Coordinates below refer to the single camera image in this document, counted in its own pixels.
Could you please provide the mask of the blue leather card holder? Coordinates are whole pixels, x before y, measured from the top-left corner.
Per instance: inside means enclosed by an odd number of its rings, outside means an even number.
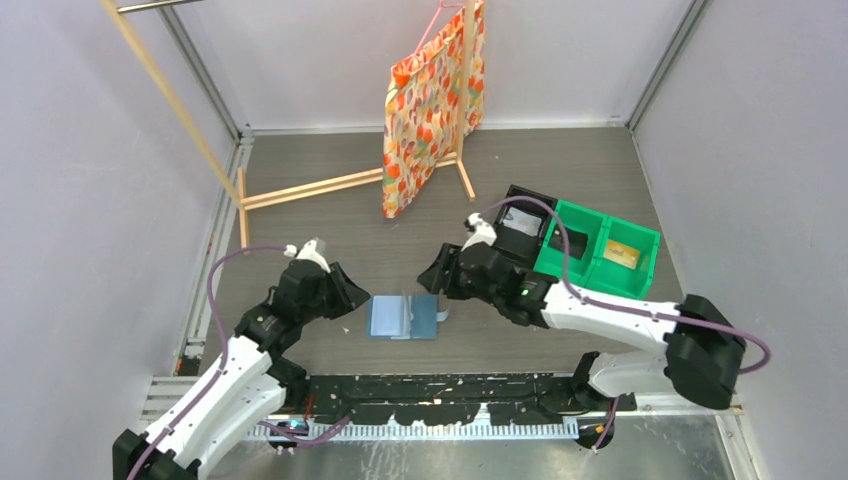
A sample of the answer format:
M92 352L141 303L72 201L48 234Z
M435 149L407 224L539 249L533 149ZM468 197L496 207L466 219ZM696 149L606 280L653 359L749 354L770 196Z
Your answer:
M365 336L385 340L434 340L449 310L434 294L377 295L368 303Z

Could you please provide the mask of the white card with stripe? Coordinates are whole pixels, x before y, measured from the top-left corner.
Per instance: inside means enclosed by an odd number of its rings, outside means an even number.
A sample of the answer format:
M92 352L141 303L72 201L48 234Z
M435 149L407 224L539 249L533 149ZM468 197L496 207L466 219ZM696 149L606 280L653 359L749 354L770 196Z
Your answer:
M531 212L509 207L502 218L502 224L512 230L535 237L538 235L542 219Z

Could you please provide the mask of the dark credit card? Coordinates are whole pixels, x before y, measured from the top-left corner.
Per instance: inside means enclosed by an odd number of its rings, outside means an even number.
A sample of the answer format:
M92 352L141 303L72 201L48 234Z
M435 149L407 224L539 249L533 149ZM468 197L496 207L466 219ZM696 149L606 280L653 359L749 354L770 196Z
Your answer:
M566 238L568 241L569 256L581 260L585 255L589 243L589 235L584 232L566 229Z

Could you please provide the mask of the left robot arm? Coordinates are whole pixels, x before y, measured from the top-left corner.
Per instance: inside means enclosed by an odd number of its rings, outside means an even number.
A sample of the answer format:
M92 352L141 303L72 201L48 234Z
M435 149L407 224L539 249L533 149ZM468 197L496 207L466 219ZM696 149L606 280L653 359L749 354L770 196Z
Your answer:
M293 414L305 405L306 371L283 356L304 326L337 319L369 299L338 263L291 261L190 390L143 432L119 435L112 446L113 478L208 478L255 425L278 410Z

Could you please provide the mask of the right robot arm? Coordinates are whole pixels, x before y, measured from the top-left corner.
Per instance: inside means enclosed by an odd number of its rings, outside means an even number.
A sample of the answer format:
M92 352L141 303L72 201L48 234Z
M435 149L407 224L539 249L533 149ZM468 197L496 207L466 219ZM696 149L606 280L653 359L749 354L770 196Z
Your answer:
M521 269L486 244L444 244L417 281L432 294L478 299L517 325L580 331L632 346L626 354L581 357L569 390L584 410L643 393L676 393L713 410L731 406L746 343L705 298L643 302L579 289Z

